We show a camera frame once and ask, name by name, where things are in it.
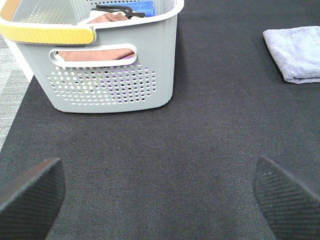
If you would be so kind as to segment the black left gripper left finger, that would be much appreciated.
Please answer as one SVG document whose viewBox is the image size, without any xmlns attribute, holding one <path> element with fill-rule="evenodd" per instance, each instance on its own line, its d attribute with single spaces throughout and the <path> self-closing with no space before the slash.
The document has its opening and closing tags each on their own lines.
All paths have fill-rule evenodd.
<svg viewBox="0 0 320 240">
<path fill-rule="evenodd" d="M 49 158 L 0 189 L 0 238 L 47 238 L 66 194 L 62 161 Z"/>
</svg>

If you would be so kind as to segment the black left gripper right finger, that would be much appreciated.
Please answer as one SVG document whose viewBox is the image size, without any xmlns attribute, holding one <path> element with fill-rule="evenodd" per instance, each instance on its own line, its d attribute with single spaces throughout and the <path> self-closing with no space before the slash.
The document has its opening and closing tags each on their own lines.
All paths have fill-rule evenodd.
<svg viewBox="0 0 320 240">
<path fill-rule="evenodd" d="M 320 238 L 320 184 L 279 160 L 260 156 L 255 199 L 278 240 Z"/>
</svg>

